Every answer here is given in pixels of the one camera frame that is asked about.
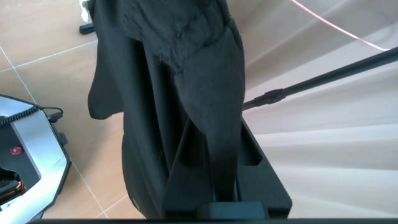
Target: black fabric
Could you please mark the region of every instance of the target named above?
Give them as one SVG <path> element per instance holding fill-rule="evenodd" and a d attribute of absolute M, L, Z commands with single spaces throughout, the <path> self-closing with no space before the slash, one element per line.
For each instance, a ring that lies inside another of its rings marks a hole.
<path fill-rule="evenodd" d="M 123 173 L 132 201 L 147 218 L 162 217 L 187 117 L 206 137 L 218 196 L 231 200 L 244 54 L 225 0 L 95 0 L 90 13 L 98 58 L 88 107 L 95 119 L 124 112 Z"/>

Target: curtain fold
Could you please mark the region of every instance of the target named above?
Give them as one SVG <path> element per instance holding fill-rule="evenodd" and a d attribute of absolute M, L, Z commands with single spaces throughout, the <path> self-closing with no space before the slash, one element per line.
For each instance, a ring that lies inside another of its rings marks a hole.
<path fill-rule="evenodd" d="M 396 0 L 301 0 L 383 48 Z M 228 0 L 246 58 L 246 101 L 381 53 L 290 0 Z M 290 218 L 398 217 L 398 63 L 243 113 L 293 200 Z"/>

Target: tiled floor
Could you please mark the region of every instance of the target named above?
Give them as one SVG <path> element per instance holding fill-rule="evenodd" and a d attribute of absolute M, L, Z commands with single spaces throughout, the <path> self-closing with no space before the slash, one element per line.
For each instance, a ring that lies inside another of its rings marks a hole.
<path fill-rule="evenodd" d="M 122 114 L 97 121 L 86 105 L 96 63 L 95 34 L 80 35 L 77 0 L 0 1 L 0 93 L 59 106 L 73 161 L 44 218 L 143 218 L 121 170 Z"/>

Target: red button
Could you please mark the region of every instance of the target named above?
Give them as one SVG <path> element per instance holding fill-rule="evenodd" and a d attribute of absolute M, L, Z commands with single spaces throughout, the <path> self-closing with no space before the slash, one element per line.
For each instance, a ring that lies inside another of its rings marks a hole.
<path fill-rule="evenodd" d="M 19 146 L 13 147 L 10 149 L 12 155 L 19 155 L 22 152 L 22 148 Z"/>

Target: pink cord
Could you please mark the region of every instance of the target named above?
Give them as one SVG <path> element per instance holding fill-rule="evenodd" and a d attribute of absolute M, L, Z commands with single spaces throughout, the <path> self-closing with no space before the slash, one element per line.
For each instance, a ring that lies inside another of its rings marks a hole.
<path fill-rule="evenodd" d="M 366 41 L 366 40 L 364 40 L 364 39 L 362 39 L 362 38 L 360 38 L 360 37 L 355 36 L 354 34 L 348 32 L 348 31 L 343 30 L 342 28 L 340 28 L 340 27 L 338 27 L 338 26 L 332 24 L 331 22 L 327 21 L 326 19 L 322 18 L 321 16 L 319 16 L 319 15 L 316 14 L 315 12 L 309 10 L 307 7 L 303 6 L 302 4 L 300 4 L 299 2 L 297 2 L 296 0 L 291 0 L 291 1 L 292 1 L 294 4 L 298 5 L 299 7 L 301 7 L 302 9 L 306 10 L 309 14 L 315 16 L 317 19 L 321 20 L 322 22 L 326 23 L 327 25 L 329 25 L 329 26 L 335 28 L 336 30 L 338 30 L 338 31 L 340 31 L 340 32 L 342 32 L 342 33 L 344 33 L 344 34 L 349 35 L 350 37 L 352 37 L 352 38 L 354 38 L 354 39 L 357 39 L 357 40 L 359 40 L 359 41 L 361 41 L 361 42 L 363 42 L 363 43 L 365 43 L 365 44 L 368 44 L 368 45 L 370 45 L 371 47 L 374 47 L 375 49 L 378 49 L 378 50 L 382 50 L 382 51 L 390 50 L 390 49 L 384 49 L 384 48 L 382 48 L 382 47 L 379 47 L 379 46 L 377 46 L 377 45 L 374 45 L 374 44 L 372 44 L 372 43 L 370 43 L 370 42 L 368 42 L 368 41 Z"/>

